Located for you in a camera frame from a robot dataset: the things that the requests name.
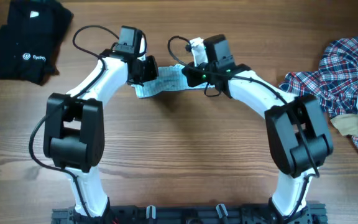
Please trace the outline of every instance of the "blue and red plaid cloth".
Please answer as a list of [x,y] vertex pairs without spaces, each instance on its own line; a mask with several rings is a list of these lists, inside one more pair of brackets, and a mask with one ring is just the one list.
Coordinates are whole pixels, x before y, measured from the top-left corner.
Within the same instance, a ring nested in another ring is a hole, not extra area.
[[[330,118],[358,114],[358,37],[335,40],[324,51],[318,71],[288,73],[280,88],[318,97]],[[358,149],[358,137],[352,136],[352,140]]]

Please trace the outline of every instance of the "wooden surface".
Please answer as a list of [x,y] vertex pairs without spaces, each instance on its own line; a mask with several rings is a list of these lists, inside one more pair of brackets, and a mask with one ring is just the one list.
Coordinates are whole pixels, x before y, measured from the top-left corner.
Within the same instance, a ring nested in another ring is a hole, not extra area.
[[[0,81],[0,223],[48,223],[51,209],[73,205],[63,174],[39,168],[29,157],[30,132],[47,97],[77,86],[95,59],[71,44],[82,26],[121,25],[147,34],[149,55],[173,65],[167,40],[225,34],[237,63],[277,84],[288,72],[316,70],[327,44],[358,35],[358,1],[114,1],[63,5],[75,17],[62,43],[59,76],[44,86]],[[0,25],[8,4],[0,3]],[[103,30],[86,30],[78,44],[101,52],[114,42]],[[181,51],[178,56],[190,61]],[[146,100],[122,87],[104,111],[106,148],[101,178],[113,205],[228,205],[265,203],[278,170],[270,157],[264,120],[225,96],[202,91],[162,93]],[[307,199],[327,204],[330,223],[358,223],[358,155],[331,128],[335,150],[311,184]],[[41,137],[37,155],[44,158]]]

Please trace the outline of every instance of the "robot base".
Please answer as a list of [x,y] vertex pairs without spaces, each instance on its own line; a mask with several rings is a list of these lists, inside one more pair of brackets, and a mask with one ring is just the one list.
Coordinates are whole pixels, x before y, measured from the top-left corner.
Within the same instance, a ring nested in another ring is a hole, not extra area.
[[[227,219],[219,218],[215,207],[157,207],[155,217],[146,218],[147,208],[136,206],[112,206],[109,218],[100,222],[75,221],[75,209],[53,210],[51,224],[264,224],[271,222],[272,212],[268,204],[247,204],[226,207]],[[289,224],[326,224],[328,223],[325,204],[311,204],[300,212]]]

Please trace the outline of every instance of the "black fabric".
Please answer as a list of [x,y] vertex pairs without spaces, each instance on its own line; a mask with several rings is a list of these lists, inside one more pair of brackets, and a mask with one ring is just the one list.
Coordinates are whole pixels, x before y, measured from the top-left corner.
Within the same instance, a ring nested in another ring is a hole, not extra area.
[[[30,17],[32,12],[38,16]],[[53,0],[11,1],[7,25],[0,28],[0,79],[41,84],[55,70],[50,59],[72,16]]]

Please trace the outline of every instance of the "pile of clothes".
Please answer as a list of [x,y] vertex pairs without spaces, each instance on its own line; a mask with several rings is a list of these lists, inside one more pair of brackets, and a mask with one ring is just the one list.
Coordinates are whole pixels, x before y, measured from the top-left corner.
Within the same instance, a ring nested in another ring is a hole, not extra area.
[[339,132],[351,135],[358,150],[358,37],[332,42],[315,72],[291,72],[284,91],[317,96]]
[[54,0],[11,1],[0,28],[0,79],[42,84],[73,14]]

